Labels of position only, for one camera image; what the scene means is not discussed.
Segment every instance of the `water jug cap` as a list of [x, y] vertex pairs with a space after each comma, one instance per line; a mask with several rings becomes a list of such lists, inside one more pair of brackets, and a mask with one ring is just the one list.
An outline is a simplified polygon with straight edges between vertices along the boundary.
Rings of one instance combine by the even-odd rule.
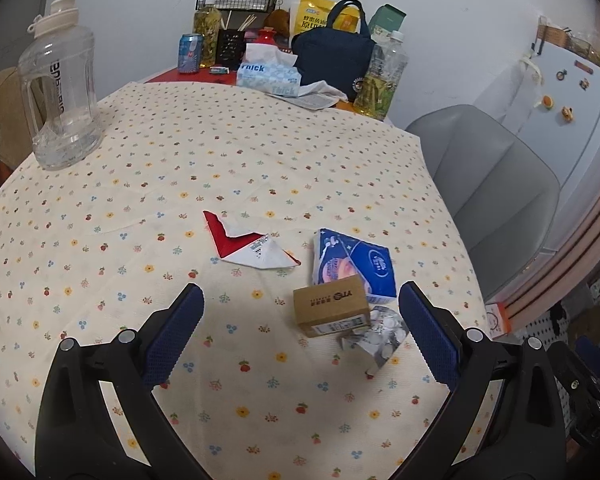
[[389, 34], [389, 38], [402, 42], [404, 41], [404, 34], [394, 30]]
[[27, 27], [27, 32], [33, 34], [34, 38], [39, 38], [60, 28], [73, 27], [77, 23], [78, 8], [75, 6], [75, 0], [54, 0], [49, 6], [49, 14], [37, 15]]

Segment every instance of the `brand logo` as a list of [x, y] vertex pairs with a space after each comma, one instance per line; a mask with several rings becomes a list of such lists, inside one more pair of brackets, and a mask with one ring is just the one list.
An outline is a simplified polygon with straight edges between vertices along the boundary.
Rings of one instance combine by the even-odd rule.
[[58, 108], [60, 108], [60, 113], [62, 114], [64, 113], [64, 103], [62, 102], [62, 83], [60, 82], [60, 62], [56, 61], [53, 65], [49, 66], [49, 72], [51, 72], [58, 88]]
[[323, 298], [313, 298], [311, 300], [311, 306], [316, 306], [325, 303], [331, 303], [331, 298], [329, 296], [325, 296]]
[[346, 290], [345, 292], [336, 292], [333, 295], [333, 299], [336, 301], [340, 301], [342, 298], [346, 298], [347, 296], [351, 296], [350, 290]]
[[376, 276], [379, 278], [384, 278], [389, 274], [389, 266], [387, 265], [384, 256], [378, 251], [374, 249], [369, 251], [369, 262], [371, 263]]
[[362, 79], [361, 77], [357, 77], [353, 80], [353, 89], [355, 92], [360, 92], [362, 90]]
[[256, 72], [264, 72], [264, 65], [244, 65], [245, 70], [255, 70]]

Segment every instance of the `bag handle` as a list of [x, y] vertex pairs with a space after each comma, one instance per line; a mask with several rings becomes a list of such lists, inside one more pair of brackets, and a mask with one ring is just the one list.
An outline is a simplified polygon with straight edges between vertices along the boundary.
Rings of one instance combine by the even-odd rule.
[[349, 6], [355, 6], [360, 11], [360, 36], [363, 36], [364, 38], [371, 38], [369, 27], [366, 24], [365, 11], [362, 9], [362, 4], [359, 0], [340, 0], [337, 4], [335, 4], [327, 17], [327, 28], [333, 28], [333, 23], [336, 21], [336, 18], [346, 7]]

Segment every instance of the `jug handle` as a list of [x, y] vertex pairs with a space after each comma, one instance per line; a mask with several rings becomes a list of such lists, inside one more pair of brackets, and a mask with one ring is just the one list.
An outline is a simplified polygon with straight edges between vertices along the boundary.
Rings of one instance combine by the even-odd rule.
[[24, 108], [24, 115], [29, 126], [29, 133], [31, 138], [35, 137], [40, 130], [38, 129], [38, 122], [36, 121], [36, 113], [33, 108], [33, 93], [31, 92], [32, 81], [23, 80], [20, 86], [22, 90], [22, 103]]

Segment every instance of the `red and white paper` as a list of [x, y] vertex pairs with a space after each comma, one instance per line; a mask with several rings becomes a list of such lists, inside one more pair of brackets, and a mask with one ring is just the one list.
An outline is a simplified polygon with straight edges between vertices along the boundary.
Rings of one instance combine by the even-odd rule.
[[256, 269], [282, 269], [300, 265], [300, 261], [282, 250], [271, 235], [232, 225], [209, 211], [204, 211], [204, 214], [222, 261]]

